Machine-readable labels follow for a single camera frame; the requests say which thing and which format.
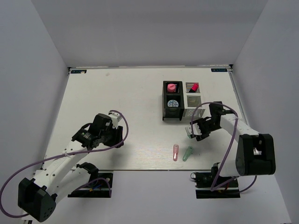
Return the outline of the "white slotted organizer container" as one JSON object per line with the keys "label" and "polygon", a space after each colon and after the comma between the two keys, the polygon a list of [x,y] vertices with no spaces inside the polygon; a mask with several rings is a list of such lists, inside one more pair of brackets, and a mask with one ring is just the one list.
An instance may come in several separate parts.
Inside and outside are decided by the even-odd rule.
{"label": "white slotted organizer container", "polygon": [[197,106],[202,103],[202,95],[200,93],[200,88],[198,88],[196,93],[189,93],[189,90],[194,83],[198,82],[183,82],[183,97],[184,97],[184,113],[183,118],[191,118],[194,110]]}

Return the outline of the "right blue table label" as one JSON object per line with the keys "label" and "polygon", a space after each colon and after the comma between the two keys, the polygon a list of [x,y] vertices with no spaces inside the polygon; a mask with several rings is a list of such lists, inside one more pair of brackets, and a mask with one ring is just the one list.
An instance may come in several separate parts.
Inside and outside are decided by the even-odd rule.
{"label": "right blue table label", "polygon": [[227,72],[226,68],[211,68],[211,72]]}

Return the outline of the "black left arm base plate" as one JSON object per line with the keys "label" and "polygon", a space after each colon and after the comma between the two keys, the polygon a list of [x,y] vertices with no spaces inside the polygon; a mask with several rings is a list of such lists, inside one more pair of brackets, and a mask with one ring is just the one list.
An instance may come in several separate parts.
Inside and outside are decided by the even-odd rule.
{"label": "black left arm base plate", "polygon": [[110,198],[113,187],[113,172],[98,173],[98,178],[102,178],[81,189],[73,191],[68,198]]}

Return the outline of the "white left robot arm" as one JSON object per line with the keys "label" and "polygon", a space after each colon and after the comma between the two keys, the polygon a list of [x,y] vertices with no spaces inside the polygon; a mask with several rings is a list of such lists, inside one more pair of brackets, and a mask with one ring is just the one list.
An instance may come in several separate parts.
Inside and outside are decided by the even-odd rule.
{"label": "white left robot arm", "polygon": [[98,168],[80,161],[103,144],[109,149],[124,144],[124,116],[116,111],[97,114],[92,123],[83,125],[71,138],[59,158],[55,158],[33,178],[24,178],[18,186],[18,206],[38,222],[46,221],[64,197],[81,186],[98,183]]}

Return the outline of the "blue table label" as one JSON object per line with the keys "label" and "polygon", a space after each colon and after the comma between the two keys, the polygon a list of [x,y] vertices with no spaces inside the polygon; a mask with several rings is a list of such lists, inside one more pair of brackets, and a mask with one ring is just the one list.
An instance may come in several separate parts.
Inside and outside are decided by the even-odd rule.
{"label": "blue table label", "polygon": [[71,74],[85,74],[87,70],[71,70]]}
{"label": "blue table label", "polygon": [[211,72],[227,72],[226,68],[211,68]]}

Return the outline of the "left blue table label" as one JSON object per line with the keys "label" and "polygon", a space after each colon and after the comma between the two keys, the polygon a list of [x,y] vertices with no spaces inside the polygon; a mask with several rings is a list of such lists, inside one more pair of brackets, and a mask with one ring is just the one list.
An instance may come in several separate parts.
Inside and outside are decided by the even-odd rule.
{"label": "left blue table label", "polygon": [[71,70],[71,74],[85,74],[87,70]]}

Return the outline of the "black organizer container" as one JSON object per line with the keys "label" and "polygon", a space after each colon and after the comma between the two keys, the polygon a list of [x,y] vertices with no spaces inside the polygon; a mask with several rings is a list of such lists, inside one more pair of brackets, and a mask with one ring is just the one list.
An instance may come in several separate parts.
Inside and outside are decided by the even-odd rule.
{"label": "black organizer container", "polygon": [[162,91],[162,120],[182,120],[185,105],[182,81],[163,81]]}

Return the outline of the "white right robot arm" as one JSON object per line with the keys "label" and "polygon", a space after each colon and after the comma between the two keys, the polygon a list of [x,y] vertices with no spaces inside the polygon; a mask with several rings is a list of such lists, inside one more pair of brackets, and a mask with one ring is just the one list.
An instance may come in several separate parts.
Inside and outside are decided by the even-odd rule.
{"label": "white right robot arm", "polygon": [[201,141],[220,129],[231,135],[222,161],[212,166],[210,189],[214,191],[240,176],[273,175],[276,172],[273,137],[252,129],[221,101],[207,105],[210,116],[192,118],[186,128],[188,136]]}

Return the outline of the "pink cap black highlighter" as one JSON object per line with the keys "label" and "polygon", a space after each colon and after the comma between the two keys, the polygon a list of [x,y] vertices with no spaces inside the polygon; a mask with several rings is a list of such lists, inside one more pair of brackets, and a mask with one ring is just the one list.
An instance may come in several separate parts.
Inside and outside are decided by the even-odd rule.
{"label": "pink cap black highlighter", "polygon": [[189,93],[196,93],[199,88],[199,85],[197,83],[194,83],[191,89],[189,90]]}

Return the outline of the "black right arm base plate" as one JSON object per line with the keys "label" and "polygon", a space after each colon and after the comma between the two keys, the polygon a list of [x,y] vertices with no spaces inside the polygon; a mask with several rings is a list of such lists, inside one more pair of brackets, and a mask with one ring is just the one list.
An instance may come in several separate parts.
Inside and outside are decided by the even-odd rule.
{"label": "black right arm base plate", "polygon": [[218,177],[212,186],[214,176],[211,172],[192,172],[190,175],[195,182],[195,193],[197,199],[231,199],[240,198],[239,184],[231,177]]}

